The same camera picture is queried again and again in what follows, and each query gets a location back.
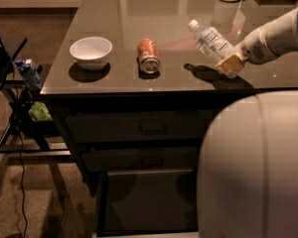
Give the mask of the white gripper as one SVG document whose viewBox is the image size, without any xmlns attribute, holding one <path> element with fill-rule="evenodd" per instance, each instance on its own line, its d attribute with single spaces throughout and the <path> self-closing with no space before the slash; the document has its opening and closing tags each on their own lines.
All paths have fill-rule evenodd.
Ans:
<svg viewBox="0 0 298 238">
<path fill-rule="evenodd" d="M 277 59 L 265 40 L 265 31 L 256 29 L 248 34 L 237 46 L 234 53 L 216 64 L 219 73 L 235 78 L 244 68 L 244 61 L 264 64 Z"/>
</svg>

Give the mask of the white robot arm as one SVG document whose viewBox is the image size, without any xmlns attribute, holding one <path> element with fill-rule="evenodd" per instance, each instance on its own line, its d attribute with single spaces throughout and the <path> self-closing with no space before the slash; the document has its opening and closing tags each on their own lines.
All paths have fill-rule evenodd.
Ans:
<svg viewBox="0 0 298 238">
<path fill-rule="evenodd" d="M 221 111 L 197 172 L 199 238 L 298 238 L 298 2 L 244 40 L 255 93 Z"/>
</svg>

